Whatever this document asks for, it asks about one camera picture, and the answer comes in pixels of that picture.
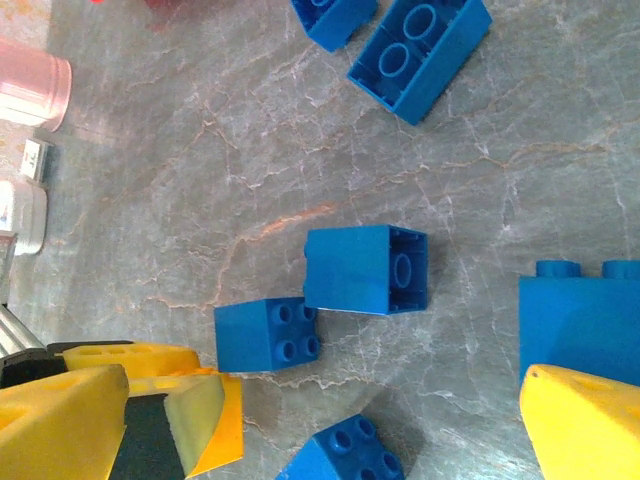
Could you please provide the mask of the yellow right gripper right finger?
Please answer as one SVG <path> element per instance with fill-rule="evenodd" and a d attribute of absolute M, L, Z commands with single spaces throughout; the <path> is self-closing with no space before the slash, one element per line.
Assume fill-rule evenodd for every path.
<path fill-rule="evenodd" d="M 637 386 L 536 364 L 519 405 L 544 478 L 639 477 Z"/>

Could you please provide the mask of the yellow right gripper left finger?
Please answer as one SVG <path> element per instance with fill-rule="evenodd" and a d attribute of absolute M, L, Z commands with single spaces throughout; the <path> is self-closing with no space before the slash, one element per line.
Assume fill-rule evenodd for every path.
<path fill-rule="evenodd" d="M 120 365 L 70 371 L 1 391 L 3 479 L 107 479 L 125 432 Z"/>

